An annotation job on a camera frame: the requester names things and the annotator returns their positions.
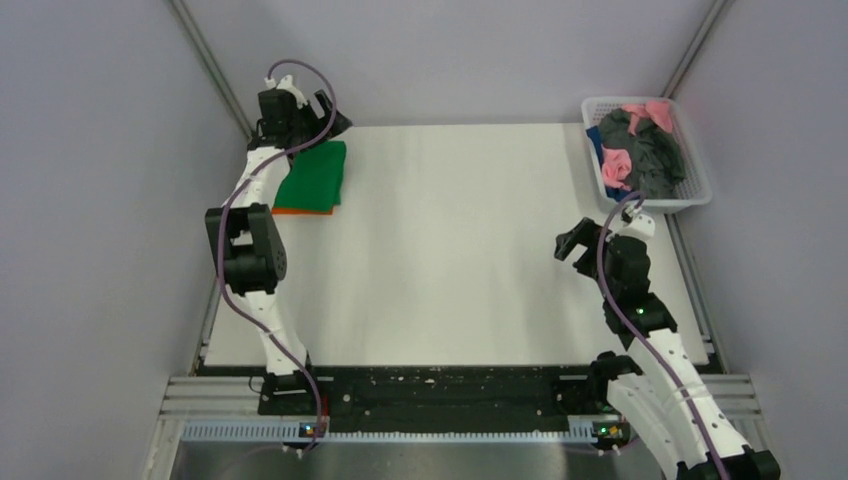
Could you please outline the green t shirt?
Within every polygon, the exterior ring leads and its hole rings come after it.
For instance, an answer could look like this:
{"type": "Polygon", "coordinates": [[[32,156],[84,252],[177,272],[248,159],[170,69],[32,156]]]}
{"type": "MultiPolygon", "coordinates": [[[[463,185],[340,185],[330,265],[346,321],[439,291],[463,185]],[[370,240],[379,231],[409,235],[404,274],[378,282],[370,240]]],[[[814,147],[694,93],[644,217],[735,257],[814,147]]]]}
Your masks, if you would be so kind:
{"type": "Polygon", "coordinates": [[[330,141],[299,154],[272,207],[325,211],[341,204],[347,145],[330,141]]]}

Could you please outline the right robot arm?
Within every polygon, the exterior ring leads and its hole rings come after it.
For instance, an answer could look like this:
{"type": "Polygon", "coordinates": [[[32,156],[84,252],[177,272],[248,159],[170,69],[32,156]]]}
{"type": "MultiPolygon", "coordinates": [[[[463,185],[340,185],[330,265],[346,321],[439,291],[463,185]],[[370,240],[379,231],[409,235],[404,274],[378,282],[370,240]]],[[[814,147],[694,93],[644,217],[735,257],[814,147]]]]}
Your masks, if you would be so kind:
{"type": "Polygon", "coordinates": [[[565,260],[576,246],[586,250],[573,266],[597,283],[606,324],[625,350],[590,364],[589,404],[621,414],[666,479],[780,478],[774,454],[732,425],[690,360],[677,323],[651,290],[645,241],[584,218],[557,236],[555,258],[565,260]]]}

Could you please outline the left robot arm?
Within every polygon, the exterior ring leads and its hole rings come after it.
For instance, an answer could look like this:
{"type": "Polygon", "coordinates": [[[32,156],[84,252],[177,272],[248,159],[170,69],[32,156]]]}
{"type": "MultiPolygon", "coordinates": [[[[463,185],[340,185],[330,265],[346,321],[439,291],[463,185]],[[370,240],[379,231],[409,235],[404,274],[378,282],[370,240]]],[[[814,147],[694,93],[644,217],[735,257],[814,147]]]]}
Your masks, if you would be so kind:
{"type": "Polygon", "coordinates": [[[261,415],[325,414],[308,350],[283,308],[288,258],[272,214],[293,160],[352,124],[339,113],[334,92],[318,90],[314,97],[311,102],[293,87],[259,93],[261,117],[244,171],[223,204],[204,217],[222,299],[254,328],[263,349],[261,415]]]}

